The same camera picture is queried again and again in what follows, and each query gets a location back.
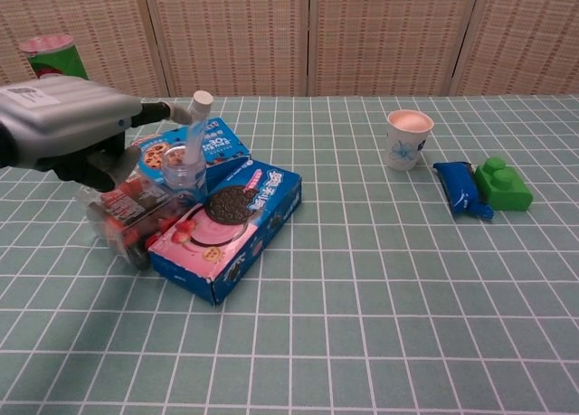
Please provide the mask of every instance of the green toy block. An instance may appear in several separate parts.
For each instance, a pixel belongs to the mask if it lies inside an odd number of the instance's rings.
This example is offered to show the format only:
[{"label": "green toy block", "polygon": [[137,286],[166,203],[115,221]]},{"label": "green toy block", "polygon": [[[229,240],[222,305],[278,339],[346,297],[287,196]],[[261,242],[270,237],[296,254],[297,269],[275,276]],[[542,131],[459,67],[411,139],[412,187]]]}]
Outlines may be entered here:
[{"label": "green toy block", "polygon": [[533,202],[533,194],[511,166],[500,157],[490,157],[474,173],[475,182],[484,200],[493,210],[525,211]]}]

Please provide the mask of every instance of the paper cup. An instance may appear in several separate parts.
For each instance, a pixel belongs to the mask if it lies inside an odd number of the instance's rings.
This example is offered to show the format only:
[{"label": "paper cup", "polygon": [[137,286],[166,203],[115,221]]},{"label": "paper cup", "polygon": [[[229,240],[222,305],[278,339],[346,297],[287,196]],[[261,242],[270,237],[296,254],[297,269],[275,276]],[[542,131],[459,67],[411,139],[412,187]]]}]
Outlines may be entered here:
[{"label": "paper cup", "polygon": [[388,115],[384,162],[392,169],[412,169],[434,127],[434,121],[417,110],[396,110]]}]

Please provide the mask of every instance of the snack package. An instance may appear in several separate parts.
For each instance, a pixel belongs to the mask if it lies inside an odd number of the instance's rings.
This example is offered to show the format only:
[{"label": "snack package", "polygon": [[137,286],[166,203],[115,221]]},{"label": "snack package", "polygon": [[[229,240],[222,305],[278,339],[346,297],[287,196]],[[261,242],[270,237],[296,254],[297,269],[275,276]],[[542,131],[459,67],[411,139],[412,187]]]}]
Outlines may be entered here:
[{"label": "snack package", "polygon": [[481,200],[470,164],[441,162],[432,167],[438,171],[452,214],[465,212],[483,219],[492,219],[493,210]]},{"label": "snack package", "polygon": [[76,198],[96,234],[137,269],[150,264],[147,246],[195,205],[192,195],[173,193],[136,173],[107,193],[83,186]]},{"label": "snack package", "polygon": [[[139,140],[135,145],[141,149],[138,171],[153,179],[164,182],[161,170],[163,154],[175,145],[184,145],[187,126],[169,130],[157,137]],[[207,164],[206,182],[211,191],[231,171],[250,157],[250,151],[221,118],[211,118],[205,132],[203,150]]]},{"label": "snack package", "polygon": [[300,175],[250,159],[149,248],[153,268],[220,304],[300,203]]}]

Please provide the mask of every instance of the pringles can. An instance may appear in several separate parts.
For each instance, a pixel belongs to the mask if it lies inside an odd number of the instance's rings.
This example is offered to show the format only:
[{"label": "pringles can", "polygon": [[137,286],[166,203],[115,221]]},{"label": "pringles can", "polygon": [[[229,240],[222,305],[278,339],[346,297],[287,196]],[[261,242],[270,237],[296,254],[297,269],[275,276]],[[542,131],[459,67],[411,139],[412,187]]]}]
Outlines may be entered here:
[{"label": "pringles can", "polygon": [[34,37],[18,44],[38,79],[54,75],[88,79],[74,39],[66,33]]}]

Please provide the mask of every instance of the beige partition screen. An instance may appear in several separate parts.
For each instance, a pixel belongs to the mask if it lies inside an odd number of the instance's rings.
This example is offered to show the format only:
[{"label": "beige partition screen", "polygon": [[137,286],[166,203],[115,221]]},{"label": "beige partition screen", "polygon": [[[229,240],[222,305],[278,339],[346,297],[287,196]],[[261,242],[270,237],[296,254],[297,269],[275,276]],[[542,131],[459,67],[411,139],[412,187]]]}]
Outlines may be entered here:
[{"label": "beige partition screen", "polygon": [[147,0],[171,94],[305,94],[308,0]]},{"label": "beige partition screen", "polygon": [[145,0],[0,0],[0,83],[34,77],[20,41],[66,32],[91,79],[129,94],[166,94],[144,7]]},{"label": "beige partition screen", "polygon": [[478,0],[452,94],[579,92],[579,0]]},{"label": "beige partition screen", "polygon": [[474,0],[311,0],[311,95],[446,94]]}]

